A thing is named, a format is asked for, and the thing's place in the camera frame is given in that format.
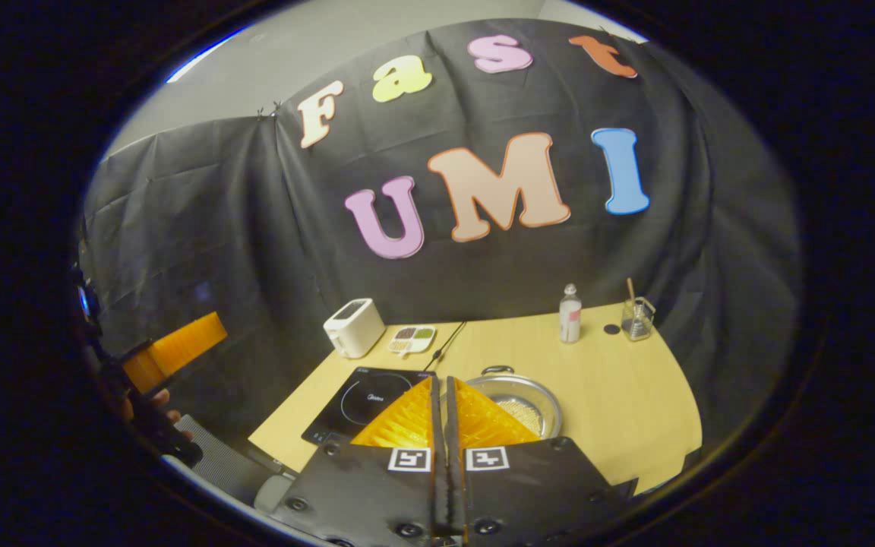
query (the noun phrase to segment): stainless steel bowl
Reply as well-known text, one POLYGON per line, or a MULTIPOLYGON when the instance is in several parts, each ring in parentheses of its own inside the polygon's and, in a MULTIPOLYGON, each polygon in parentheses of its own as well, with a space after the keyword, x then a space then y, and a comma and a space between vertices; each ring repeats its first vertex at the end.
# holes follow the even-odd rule
POLYGON ((562 429, 562 409, 555 395, 531 378, 514 374, 508 366, 488 367, 482 376, 466 381, 506 409, 542 439, 552 439, 562 429))

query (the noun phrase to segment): gray wall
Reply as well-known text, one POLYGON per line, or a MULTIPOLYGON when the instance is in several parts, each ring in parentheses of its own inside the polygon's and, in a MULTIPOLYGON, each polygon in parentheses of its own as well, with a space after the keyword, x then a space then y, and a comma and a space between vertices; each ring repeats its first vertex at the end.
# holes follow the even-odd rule
POLYGON ((273 101, 301 90, 361 52, 456 22, 542 18, 646 41, 565 0, 309 0, 247 27, 176 82, 141 104, 104 153, 166 129, 271 112, 273 101))

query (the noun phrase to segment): black cooktop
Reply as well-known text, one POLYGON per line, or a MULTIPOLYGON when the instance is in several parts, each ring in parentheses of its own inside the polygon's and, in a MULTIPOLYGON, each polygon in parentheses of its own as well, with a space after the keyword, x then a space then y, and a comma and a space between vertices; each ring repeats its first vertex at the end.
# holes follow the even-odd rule
POLYGON ((348 443, 404 391, 428 376, 433 377, 434 373, 360 367, 343 382, 302 438, 313 444, 330 437, 348 443))

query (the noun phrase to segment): blue letter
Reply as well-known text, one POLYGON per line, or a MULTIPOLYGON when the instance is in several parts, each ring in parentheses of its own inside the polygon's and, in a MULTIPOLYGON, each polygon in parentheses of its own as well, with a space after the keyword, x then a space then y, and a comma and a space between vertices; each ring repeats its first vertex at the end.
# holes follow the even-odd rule
POLYGON ((650 198, 640 187, 640 171, 633 145, 637 135, 630 129, 596 129, 590 135, 593 144, 603 149, 610 169, 612 197, 607 211, 614 215, 639 213, 650 205, 650 198))

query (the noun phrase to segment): cable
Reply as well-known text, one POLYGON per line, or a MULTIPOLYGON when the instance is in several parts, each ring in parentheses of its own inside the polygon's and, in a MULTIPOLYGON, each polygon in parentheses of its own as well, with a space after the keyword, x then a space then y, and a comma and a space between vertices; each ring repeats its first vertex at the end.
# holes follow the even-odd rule
POLYGON ((454 332, 451 333, 451 336, 449 336, 447 338, 447 340, 444 341, 444 345, 441 346, 441 349, 434 351, 434 355, 431 357, 431 362, 428 363, 428 366, 424 367, 425 371, 430 369, 431 365, 434 364, 434 361, 441 359, 442 354, 444 354, 445 347, 447 347, 448 343, 451 343, 451 340, 454 340, 455 336, 458 336, 458 331, 460 331, 462 329, 462 327, 465 326, 466 323, 468 323, 468 321, 462 321, 461 324, 458 325, 458 328, 454 329, 454 332))

